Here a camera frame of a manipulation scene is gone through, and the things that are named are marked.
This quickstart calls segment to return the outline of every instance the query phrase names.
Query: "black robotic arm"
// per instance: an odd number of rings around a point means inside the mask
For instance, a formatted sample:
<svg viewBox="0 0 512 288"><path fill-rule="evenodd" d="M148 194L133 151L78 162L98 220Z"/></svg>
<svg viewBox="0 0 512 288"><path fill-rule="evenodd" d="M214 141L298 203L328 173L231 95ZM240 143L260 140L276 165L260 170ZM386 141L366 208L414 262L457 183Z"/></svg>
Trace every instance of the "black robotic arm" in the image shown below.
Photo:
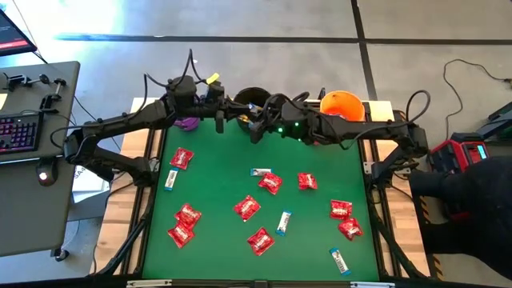
<svg viewBox="0 0 512 288"><path fill-rule="evenodd" d="M220 82L208 85L203 99L196 95L197 87L190 76L169 80L166 93L157 101L141 107L135 113L123 114L97 122L86 122L65 140L63 149L68 163L84 166L101 178L111 181L113 170L127 172L138 187L151 186L156 173L143 157L128 158L98 147L99 141L140 129L160 130L171 127L176 119L186 117L214 118L216 131L223 132L224 121L247 115L252 121L250 140L257 143L266 132L279 130L282 137L291 137L310 145L339 144L342 140L389 139L398 144L396 153L386 167L374 169L380 178L392 166L400 166L411 158L426 154L425 131L412 122L348 122L339 116L317 112L308 102L289 100L283 94L272 95L262 111L231 101Z"/></svg>

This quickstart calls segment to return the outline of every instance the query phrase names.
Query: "computer monitor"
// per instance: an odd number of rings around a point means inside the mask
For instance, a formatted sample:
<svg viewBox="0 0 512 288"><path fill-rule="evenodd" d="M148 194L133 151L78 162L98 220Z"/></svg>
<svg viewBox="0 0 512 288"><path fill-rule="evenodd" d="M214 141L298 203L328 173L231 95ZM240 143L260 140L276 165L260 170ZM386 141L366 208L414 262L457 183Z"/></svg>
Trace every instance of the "computer monitor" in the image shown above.
<svg viewBox="0 0 512 288"><path fill-rule="evenodd" d="M0 10L0 56L35 52L38 48Z"/></svg>

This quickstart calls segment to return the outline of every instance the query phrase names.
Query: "orange bowl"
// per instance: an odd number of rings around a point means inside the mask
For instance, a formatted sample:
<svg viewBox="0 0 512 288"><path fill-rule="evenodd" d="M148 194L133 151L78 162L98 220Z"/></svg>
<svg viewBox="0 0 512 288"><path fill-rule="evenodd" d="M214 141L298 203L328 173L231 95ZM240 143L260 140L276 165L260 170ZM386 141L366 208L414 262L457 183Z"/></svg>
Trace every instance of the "orange bowl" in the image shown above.
<svg viewBox="0 0 512 288"><path fill-rule="evenodd" d="M347 91L331 91L320 101L320 112L339 115L347 121L363 121L365 107L358 96Z"/></svg>

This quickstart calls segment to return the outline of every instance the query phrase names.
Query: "green mat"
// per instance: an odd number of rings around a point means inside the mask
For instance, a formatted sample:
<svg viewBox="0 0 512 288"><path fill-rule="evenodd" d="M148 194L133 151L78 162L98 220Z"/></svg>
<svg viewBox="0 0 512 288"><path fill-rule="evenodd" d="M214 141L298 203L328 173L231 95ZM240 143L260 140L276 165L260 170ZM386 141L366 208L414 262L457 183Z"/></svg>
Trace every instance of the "green mat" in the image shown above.
<svg viewBox="0 0 512 288"><path fill-rule="evenodd" d="M164 190L169 161L178 147L195 155L187 170L180 170L172 191ZM206 120L190 133L173 127L167 133L162 172L158 183L143 277L146 279L230 279L283 281L377 281L374 244L362 179L358 148L305 146L278 134L266 134L259 144L250 143L237 123L215 133ZM251 168L273 168L283 184L273 196L258 186ZM298 172L311 172L317 190L299 190ZM234 205L247 195L262 208L247 222ZM330 200L354 204L353 216L364 236L352 242L329 217ZM167 234L174 214L185 203L202 212L193 238L182 249ZM286 236L275 229L283 210L290 210ZM262 256L253 254L249 236L265 227L275 244ZM340 249L352 274L341 276L329 254Z"/></svg>

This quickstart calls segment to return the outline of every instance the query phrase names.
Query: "keyboard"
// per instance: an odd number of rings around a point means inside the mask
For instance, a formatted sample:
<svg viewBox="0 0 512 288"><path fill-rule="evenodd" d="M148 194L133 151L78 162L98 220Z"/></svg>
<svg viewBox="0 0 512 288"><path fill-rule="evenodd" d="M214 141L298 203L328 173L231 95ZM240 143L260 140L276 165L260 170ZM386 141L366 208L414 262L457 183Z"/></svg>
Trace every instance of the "keyboard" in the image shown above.
<svg viewBox="0 0 512 288"><path fill-rule="evenodd" d="M0 155L36 151L43 112L0 115Z"/></svg>

